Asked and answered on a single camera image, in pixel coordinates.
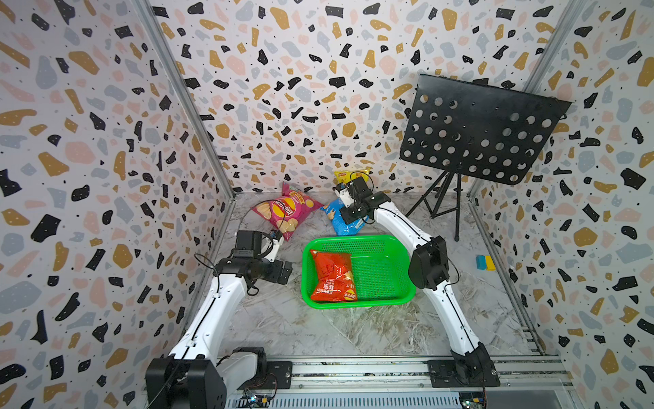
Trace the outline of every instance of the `music stand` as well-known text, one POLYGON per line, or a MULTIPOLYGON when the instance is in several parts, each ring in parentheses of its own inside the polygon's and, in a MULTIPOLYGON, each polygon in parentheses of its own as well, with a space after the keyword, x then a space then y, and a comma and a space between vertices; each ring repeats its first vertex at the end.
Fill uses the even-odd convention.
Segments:
POLYGON ((456 211, 458 241, 461 176, 506 185, 520 183, 570 104, 557 98, 420 74, 400 158, 444 172, 407 216, 421 202, 432 219, 456 211), (439 212, 454 174, 456 207, 439 212), (432 209, 427 196, 434 189, 438 200, 432 209))

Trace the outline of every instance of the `tripod leg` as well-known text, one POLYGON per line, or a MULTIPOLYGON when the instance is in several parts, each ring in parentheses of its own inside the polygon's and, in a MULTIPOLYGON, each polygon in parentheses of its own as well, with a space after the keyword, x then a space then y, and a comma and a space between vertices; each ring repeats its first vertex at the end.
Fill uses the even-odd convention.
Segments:
POLYGON ((441 207, 441 203, 445 198, 445 194, 447 193, 447 189, 449 188, 450 183, 452 183, 453 177, 454 177, 454 172, 447 172, 447 177, 445 178, 445 181, 443 182, 441 187, 438 188, 438 201, 436 202, 436 206, 432 211, 432 219, 436 217, 436 213, 438 213, 438 209, 441 207))
POLYGON ((443 176, 445 176, 446 173, 447 172, 445 172, 445 171, 441 172, 441 174, 438 176, 438 178, 436 178, 436 181, 434 183, 432 183, 432 186, 430 186, 429 189, 420 197, 420 199, 418 199, 418 201, 415 202, 415 205, 413 205, 411 210, 409 210, 407 212, 406 217, 410 216, 413 213, 413 211, 416 209, 416 207, 418 207, 418 205, 420 203, 422 203, 423 200, 427 199, 427 196, 429 196, 429 193, 431 193, 432 190, 434 190, 436 188, 436 185, 438 185, 438 182, 440 182, 441 179, 443 179, 443 176))
POLYGON ((458 224, 461 216, 461 173, 456 175, 456 228, 454 241, 458 241, 458 224))

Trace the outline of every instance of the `metal track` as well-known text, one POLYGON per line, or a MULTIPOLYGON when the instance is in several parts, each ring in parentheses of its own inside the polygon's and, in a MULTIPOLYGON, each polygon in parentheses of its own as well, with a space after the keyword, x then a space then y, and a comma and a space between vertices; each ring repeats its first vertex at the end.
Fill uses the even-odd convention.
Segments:
MULTIPOLYGON (((427 361, 445 357, 269 357, 268 361, 292 361, 293 374, 286 393, 378 393, 424 391, 480 391, 480 387, 432 389, 427 361)), ((559 357, 491 357, 500 377, 493 390, 574 389, 559 357)))

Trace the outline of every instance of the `green basket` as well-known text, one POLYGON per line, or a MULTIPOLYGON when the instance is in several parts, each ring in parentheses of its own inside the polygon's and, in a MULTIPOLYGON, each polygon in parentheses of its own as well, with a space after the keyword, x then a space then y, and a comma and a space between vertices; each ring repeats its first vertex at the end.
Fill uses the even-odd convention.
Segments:
POLYGON ((409 279, 409 254, 393 236, 326 237, 311 241, 302 256, 302 298, 309 307, 355 308, 406 304, 415 296, 409 279), (318 285, 316 263, 310 250, 350 253, 358 301, 316 302, 311 295, 318 285))

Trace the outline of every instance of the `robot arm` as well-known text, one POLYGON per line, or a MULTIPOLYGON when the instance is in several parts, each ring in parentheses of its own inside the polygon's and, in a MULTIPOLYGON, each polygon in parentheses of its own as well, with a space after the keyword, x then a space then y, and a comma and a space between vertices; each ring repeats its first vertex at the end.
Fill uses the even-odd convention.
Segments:
POLYGON ((458 305, 448 274, 447 246, 441 237, 432 237, 405 217, 383 192, 373 193, 364 178, 357 177, 336 187, 345 207, 343 221, 368 216, 384 226, 411 255, 409 278, 422 289, 438 312, 450 341, 456 373, 462 383, 481 380, 487 386, 499 385, 492 375, 494 365, 486 347, 479 341, 458 305))
MULTIPOLYGON (((414 253, 417 248, 429 246, 431 243, 432 237, 415 226, 392 202, 383 203, 378 209, 375 209, 375 221, 398 238, 409 254, 414 253)), ((412 275, 411 267, 409 267, 409 271, 409 275, 412 275)), ((463 315, 452 292, 452 285, 448 284, 450 282, 446 279, 438 283, 435 289, 424 287, 423 291, 434 305, 438 316, 441 317, 452 351, 459 355, 465 355, 477 347, 479 338, 463 315)))
POLYGON ((238 231, 231 255, 213 266, 207 298, 188 330, 167 358, 150 363, 145 374, 149 408, 223 408, 242 385, 266 382, 263 348, 242 347, 220 360, 217 353, 239 303, 246 294, 256 295, 250 290, 258 292, 257 279, 288 282, 291 263, 275 260, 283 241, 279 232, 238 231))

